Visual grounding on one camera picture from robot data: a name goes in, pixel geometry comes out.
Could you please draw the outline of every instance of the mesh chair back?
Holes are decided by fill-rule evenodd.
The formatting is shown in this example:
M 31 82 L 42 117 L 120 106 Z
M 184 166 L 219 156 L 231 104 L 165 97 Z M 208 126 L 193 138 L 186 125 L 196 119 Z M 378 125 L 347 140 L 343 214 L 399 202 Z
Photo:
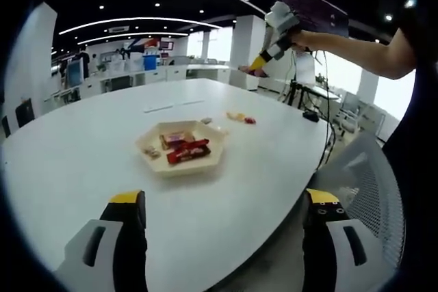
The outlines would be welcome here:
M 371 135 L 361 133 L 318 170 L 311 188 L 337 196 L 348 216 L 380 239 L 384 259 L 398 266 L 404 244 L 402 199 L 391 166 Z

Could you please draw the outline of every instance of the office desk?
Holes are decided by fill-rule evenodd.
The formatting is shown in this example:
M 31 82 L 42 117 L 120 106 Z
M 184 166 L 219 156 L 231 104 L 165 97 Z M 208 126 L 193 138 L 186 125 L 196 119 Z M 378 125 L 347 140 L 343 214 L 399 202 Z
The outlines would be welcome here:
M 150 104 L 175 105 L 144 113 Z M 229 120 L 253 116 L 256 125 Z M 155 176 L 136 139 L 158 122 L 213 118 L 229 131 L 209 174 Z M 217 81 L 155 83 L 102 94 L 42 116 L 3 144 L 6 194 L 42 264 L 57 269 L 64 246 L 117 193 L 146 192 L 150 292 L 201 292 L 256 252 L 290 212 L 324 150 L 326 123 Z
M 317 85 L 306 86 L 306 85 L 302 85 L 300 83 L 297 83 L 296 81 L 291 81 L 290 83 L 291 83 L 292 90 L 290 92 L 289 100 L 287 102 L 287 104 L 289 106 L 292 106 L 292 102 L 294 101 L 294 98 L 295 98 L 295 93 L 299 89 L 301 89 L 300 101 L 298 102 L 299 109 L 301 108 L 302 99 L 304 97 L 305 92 L 308 94 L 312 94 L 314 96 L 317 96 L 317 97 L 325 98 L 327 101 L 336 101 L 336 100 L 340 99 L 340 97 L 338 95 L 335 95 L 332 92 L 327 93 L 327 91 L 325 89 L 323 89 Z

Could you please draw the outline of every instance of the human arm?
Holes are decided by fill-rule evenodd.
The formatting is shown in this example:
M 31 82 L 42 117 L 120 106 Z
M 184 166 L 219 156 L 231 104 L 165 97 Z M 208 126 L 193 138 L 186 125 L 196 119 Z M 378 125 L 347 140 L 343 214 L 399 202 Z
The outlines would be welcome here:
M 348 39 L 334 34 L 302 31 L 292 36 L 300 49 L 328 51 L 367 71 L 390 79 L 399 79 L 416 65 L 413 49 L 399 29 L 389 45 Z

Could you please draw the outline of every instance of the chocolate bar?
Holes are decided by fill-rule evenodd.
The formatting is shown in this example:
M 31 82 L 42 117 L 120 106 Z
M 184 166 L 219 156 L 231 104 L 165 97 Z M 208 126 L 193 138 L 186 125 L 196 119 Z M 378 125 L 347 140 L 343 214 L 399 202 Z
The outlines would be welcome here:
M 180 162 L 190 161 L 205 157 L 211 153 L 207 144 L 209 140 L 199 140 L 197 142 L 184 143 L 180 148 L 167 154 L 169 164 L 177 164 Z
M 184 143 L 194 142 L 194 137 L 189 131 L 178 131 L 176 133 L 163 134 L 159 136 L 163 150 L 176 149 Z

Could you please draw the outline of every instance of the person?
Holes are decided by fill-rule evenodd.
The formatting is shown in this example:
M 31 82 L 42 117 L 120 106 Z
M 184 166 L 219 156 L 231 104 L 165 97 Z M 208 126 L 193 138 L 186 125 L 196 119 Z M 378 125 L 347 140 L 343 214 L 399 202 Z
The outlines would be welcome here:
M 99 61 L 97 60 L 96 54 L 93 54 L 91 57 L 92 57 L 92 59 L 90 62 L 90 74 L 95 75 L 99 71 L 99 69 L 98 69 Z
M 87 79 L 89 77 L 88 64 L 90 63 L 90 56 L 85 52 L 85 47 L 79 48 L 79 52 L 74 56 L 75 59 L 83 59 L 83 78 Z
M 328 51 L 381 77 L 400 79 L 416 69 L 411 102 L 404 118 L 383 146 L 396 176 L 406 220 L 400 270 L 384 291 L 414 291 L 430 280 L 434 263 L 434 193 L 428 179 L 436 175 L 438 147 L 433 123 L 438 108 L 438 10 L 436 1 L 403 10 L 388 45 L 331 34 L 302 31 L 291 36 L 294 48 Z

